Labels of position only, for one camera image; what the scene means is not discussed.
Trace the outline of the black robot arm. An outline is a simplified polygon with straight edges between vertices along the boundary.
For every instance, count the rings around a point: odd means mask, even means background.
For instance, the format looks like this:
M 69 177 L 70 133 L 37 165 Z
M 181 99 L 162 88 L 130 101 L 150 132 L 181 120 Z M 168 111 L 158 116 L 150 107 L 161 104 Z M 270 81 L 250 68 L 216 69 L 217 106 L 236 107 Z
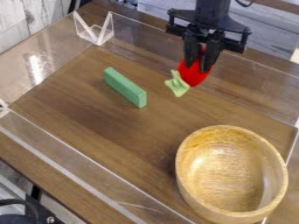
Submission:
M 230 0 L 196 0 L 193 10 L 170 8 L 165 31 L 181 37 L 185 66 L 208 72 L 222 50 L 242 53 L 250 30 L 229 17 Z

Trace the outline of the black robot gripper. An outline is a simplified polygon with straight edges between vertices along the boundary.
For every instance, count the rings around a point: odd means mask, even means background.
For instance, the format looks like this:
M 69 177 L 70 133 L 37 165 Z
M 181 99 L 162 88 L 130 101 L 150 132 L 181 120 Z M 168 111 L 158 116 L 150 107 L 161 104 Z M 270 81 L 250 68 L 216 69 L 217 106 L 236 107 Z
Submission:
M 184 62 L 190 67 L 200 56 L 200 71 L 206 73 L 222 50 L 242 53 L 250 30 L 229 17 L 226 10 L 169 9 L 166 32 L 184 41 Z

